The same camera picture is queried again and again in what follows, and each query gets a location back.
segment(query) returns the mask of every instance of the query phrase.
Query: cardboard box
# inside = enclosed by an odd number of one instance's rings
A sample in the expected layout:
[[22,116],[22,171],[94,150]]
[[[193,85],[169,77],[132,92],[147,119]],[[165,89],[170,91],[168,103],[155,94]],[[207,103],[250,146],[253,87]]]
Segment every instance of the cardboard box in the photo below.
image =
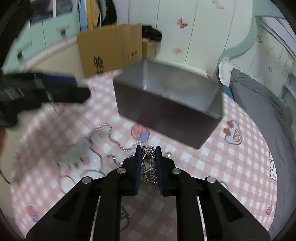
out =
[[149,39],[142,40],[142,58],[154,58],[157,51],[157,42]]
[[77,35],[84,76],[121,69],[142,59],[142,25],[110,25]]

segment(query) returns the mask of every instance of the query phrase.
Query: metal box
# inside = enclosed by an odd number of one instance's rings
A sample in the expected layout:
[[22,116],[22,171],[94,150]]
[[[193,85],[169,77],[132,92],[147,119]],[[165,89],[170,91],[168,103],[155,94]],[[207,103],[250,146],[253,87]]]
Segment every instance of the metal box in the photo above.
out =
[[172,66],[144,60],[113,85],[120,115],[196,149],[223,116],[218,83]]

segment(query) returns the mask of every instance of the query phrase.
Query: butterfly decal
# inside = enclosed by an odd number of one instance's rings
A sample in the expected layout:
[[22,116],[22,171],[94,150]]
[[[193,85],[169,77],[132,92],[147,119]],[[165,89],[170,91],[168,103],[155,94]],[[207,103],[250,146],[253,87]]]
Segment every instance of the butterfly decal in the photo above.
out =
[[188,26],[188,23],[183,23],[183,19],[179,18],[177,25],[180,26],[181,29],[186,28]]
[[183,50],[180,49],[180,48],[175,48],[175,49],[172,50],[172,52],[173,52],[175,55],[178,55],[178,54],[183,53]]

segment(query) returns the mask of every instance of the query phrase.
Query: silver bead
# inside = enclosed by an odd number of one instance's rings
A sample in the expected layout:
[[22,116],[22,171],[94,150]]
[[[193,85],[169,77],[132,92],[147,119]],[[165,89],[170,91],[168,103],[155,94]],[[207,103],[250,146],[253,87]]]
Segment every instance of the silver bead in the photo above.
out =
[[172,170],[172,173],[173,173],[173,174],[180,174],[180,173],[181,173],[181,170],[180,170],[179,168],[174,168],[174,169]]
[[165,157],[166,157],[166,158],[172,158],[172,156],[173,156],[173,154],[170,153],[170,152],[167,152],[167,153],[165,154]]

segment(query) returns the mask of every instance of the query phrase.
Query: white wardrobe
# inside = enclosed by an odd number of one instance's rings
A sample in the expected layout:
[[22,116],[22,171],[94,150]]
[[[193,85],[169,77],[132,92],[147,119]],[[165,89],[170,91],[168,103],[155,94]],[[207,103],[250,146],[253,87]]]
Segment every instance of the white wardrobe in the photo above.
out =
[[129,23],[163,33],[158,60],[213,76],[222,52],[247,36],[252,9],[253,0],[129,0]]

